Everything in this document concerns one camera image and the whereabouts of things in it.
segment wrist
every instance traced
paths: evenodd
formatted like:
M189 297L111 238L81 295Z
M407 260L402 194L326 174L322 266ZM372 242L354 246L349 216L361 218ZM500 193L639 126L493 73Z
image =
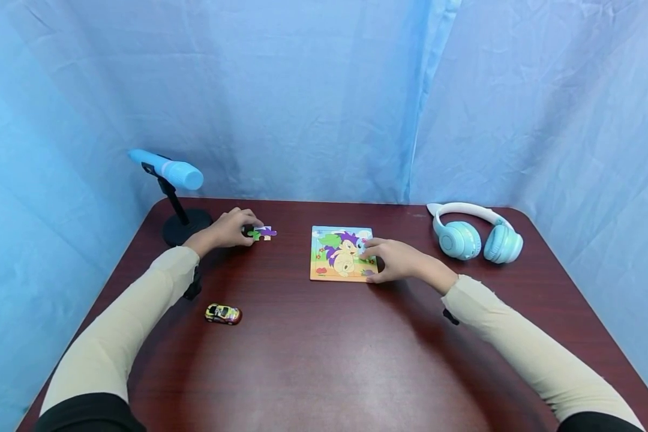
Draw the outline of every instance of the wrist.
M202 231L194 233L190 238L184 242L183 246L189 247L199 255L202 259L211 250L216 249L216 240L214 233L209 231L209 228L202 229Z
M458 280L458 274L433 256L425 255L418 265L419 279L434 288L441 295L446 295Z

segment black microphone stand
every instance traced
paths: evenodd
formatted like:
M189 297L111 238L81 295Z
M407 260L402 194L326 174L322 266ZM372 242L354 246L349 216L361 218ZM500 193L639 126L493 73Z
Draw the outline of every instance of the black microphone stand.
M210 226L214 223L211 215L201 209L182 208L178 196L175 195L175 187L169 181L156 173L153 165L142 163L142 168L147 173L156 177L161 187L161 191L168 197L170 205L175 210L175 215L170 217L163 224L161 235L168 246L180 246L187 241L194 233Z

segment blue backdrop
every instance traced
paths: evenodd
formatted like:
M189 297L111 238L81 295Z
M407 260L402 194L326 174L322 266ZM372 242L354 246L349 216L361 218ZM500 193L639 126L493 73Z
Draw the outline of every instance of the blue backdrop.
M160 193L523 210L648 385L648 1L0 0L0 431Z

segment dark red tabletop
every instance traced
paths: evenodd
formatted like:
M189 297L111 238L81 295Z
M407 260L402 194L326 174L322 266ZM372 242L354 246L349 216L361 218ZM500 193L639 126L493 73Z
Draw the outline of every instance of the dark red tabletop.
M201 294L152 332L130 377L130 405L149 431L554 431L546 405L463 326L442 317L423 282L368 286L309 279L312 226L371 227L442 257L424 206L183 199L218 218L251 208L278 235L202 261ZM525 215L498 209L524 238L520 258L444 259L602 374L648 430L648 390ZM151 209L98 296L91 323L167 247L173 210ZM466 215L487 237L487 223ZM234 327L206 323L210 303L237 306ZM19 430L33 425L45 391Z

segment cat ear headphones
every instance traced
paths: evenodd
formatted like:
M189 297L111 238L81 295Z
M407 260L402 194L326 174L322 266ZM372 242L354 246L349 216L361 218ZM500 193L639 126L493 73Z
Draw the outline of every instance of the cat ear headphones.
M483 206L468 203L428 204L427 209L434 216L432 227L439 238L439 246L451 258L475 258L480 253L482 242L478 231L467 222L450 222L444 226L439 217L447 213L470 214L493 224L494 228L487 237L483 255L495 264L511 263L518 258L523 249L523 237L514 231L514 227L506 219Z

